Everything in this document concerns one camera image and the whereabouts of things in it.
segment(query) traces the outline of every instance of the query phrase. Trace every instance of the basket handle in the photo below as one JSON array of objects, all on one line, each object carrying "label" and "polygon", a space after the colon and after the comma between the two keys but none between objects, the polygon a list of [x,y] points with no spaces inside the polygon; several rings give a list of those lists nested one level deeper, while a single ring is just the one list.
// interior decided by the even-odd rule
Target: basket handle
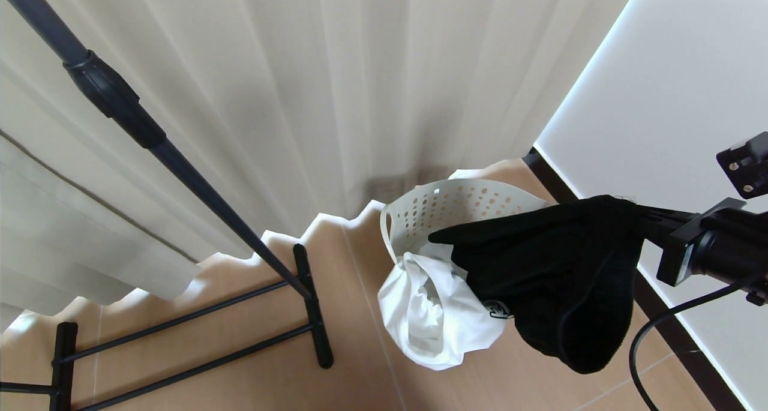
[{"label": "basket handle", "polygon": [[386,246],[389,256],[392,258],[393,263],[397,263],[397,257],[395,256],[395,250],[392,249],[392,237],[386,228],[386,217],[389,215],[389,205],[384,206],[381,214],[379,215],[379,225],[381,225],[382,239],[384,240],[384,246]]}]

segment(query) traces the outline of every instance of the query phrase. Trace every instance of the baseboard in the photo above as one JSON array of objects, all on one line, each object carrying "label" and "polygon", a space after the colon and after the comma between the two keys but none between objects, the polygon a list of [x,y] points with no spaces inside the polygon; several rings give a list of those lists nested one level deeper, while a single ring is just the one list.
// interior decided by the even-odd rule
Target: baseboard
[{"label": "baseboard", "polygon": [[[578,200],[578,197],[535,148],[531,149],[523,160],[557,202],[567,203]],[[661,297],[639,271],[636,272],[634,279],[634,299],[648,318],[653,318],[668,309]],[[677,318],[673,317],[662,323],[658,326],[658,331],[696,384],[699,385],[714,409],[718,411],[744,410],[744,406],[736,395],[733,394],[710,360],[688,334],[688,330]]]}]

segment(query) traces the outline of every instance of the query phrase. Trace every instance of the curtain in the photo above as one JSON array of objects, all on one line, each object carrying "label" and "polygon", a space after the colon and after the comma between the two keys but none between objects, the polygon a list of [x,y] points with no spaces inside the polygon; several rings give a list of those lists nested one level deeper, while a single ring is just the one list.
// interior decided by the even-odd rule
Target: curtain
[{"label": "curtain", "polygon": [[0,332],[22,310],[77,296],[112,304],[135,288],[171,299],[200,267],[0,137]]},{"label": "curtain", "polygon": [[[49,0],[258,232],[527,153],[627,0]],[[195,260],[251,251],[0,2],[2,129]]]}]

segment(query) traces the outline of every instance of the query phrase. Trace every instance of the white garment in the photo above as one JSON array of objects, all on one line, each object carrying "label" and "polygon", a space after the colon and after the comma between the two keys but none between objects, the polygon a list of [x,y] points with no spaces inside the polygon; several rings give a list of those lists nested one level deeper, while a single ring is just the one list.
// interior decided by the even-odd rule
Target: white garment
[{"label": "white garment", "polygon": [[406,252],[378,295],[384,327],[395,344],[432,370],[455,367],[465,353],[485,350],[505,326],[505,320],[491,318],[456,274],[451,251],[449,245],[426,244],[420,254]]},{"label": "white garment", "polygon": [[25,309],[55,315],[77,296],[171,299],[200,272],[4,137],[0,190],[0,332]]},{"label": "white garment", "polygon": [[[627,0],[49,0],[254,231],[527,153]],[[252,251],[0,0],[3,132],[196,260]]]}]

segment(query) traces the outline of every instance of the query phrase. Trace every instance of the tile grout line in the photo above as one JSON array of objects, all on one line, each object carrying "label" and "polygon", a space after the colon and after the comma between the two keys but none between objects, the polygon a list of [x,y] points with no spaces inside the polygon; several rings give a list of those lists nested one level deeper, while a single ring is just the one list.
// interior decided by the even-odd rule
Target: tile grout line
[{"label": "tile grout line", "polygon": [[407,411],[408,408],[406,407],[406,400],[403,398],[403,392],[400,391],[400,383],[397,380],[397,374],[395,374],[395,367],[393,367],[392,359],[389,358],[389,353],[387,353],[384,337],[382,336],[381,329],[379,328],[379,323],[376,321],[376,314],[373,312],[373,305],[371,304],[370,299],[368,299],[367,291],[365,291],[365,284],[362,282],[362,276],[360,275],[360,268],[357,263],[357,257],[352,250],[352,244],[349,242],[349,237],[346,236],[346,228],[344,227],[343,220],[345,219],[338,218],[338,225],[341,227],[342,233],[344,234],[344,239],[346,241],[346,247],[349,251],[349,255],[352,257],[352,264],[355,266],[357,280],[359,280],[360,287],[362,288],[362,295],[365,296],[365,302],[368,304],[368,312],[370,312],[371,317],[373,318],[373,325],[376,327],[376,335],[378,335],[379,343],[381,344],[382,351],[384,351],[384,359],[386,359],[387,365],[389,366],[389,373],[392,375],[392,381],[395,383],[395,391],[397,391],[397,397],[400,399],[400,405],[403,406],[403,411]]},{"label": "tile grout line", "polygon": [[[101,345],[101,319],[104,316],[104,305],[98,307],[98,332],[96,333],[96,346]],[[96,381],[98,380],[98,356],[101,353],[96,353],[94,357],[94,391],[91,394],[91,405],[96,403]]]},{"label": "tile grout line", "polygon": [[[645,368],[645,369],[641,370],[641,371],[640,371],[640,375],[643,375],[643,374],[644,374],[645,372],[647,372],[648,370],[651,370],[651,369],[653,369],[653,367],[656,367],[656,365],[659,365],[659,364],[661,364],[661,363],[662,363],[662,362],[664,362],[666,359],[668,359],[668,358],[670,358],[670,357],[672,357],[672,356],[674,356],[674,355],[675,355],[675,354],[674,354],[674,352],[667,354],[665,357],[661,358],[661,359],[660,359],[658,362],[655,362],[655,364],[652,364],[652,365],[650,365],[649,367],[647,367],[647,368]],[[611,388],[611,389],[607,390],[606,392],[603,392],[602,394],[599,394],[599,395],[597,395],[597,397],[595,397],[595,399],[593,399],[593,400],[590,400],[590,401],[589,401],[589,402],[587,402],[587,403],[584,403],[584,405],[582,405],[582,406],[579,406],[579,408],[576,408],[576,409],[574,409],[574,411],[581,411],[582,409],[584,409],[584,408],[587,408],[588,406],[592,405],[593,403],[595,403],[595,402],[598,402],[598,400],[600,400],[600,399],[602,399],[602,398],[606,397],[607,395],[611,394],[612,392],[614,392],[614,390],[617,390],[617,389],[619,389],[620,387],[623,387],[623,386],[625,386],[626,384],[630,383],[631,381],[632,381],[632,378],[631,378],[631,377],[630,377],[630,378],[628,378],[628,379],[625,379],[625,380],[624,380],[622,383],[618,384],[617,386],[614,386],[613,388]]]}]

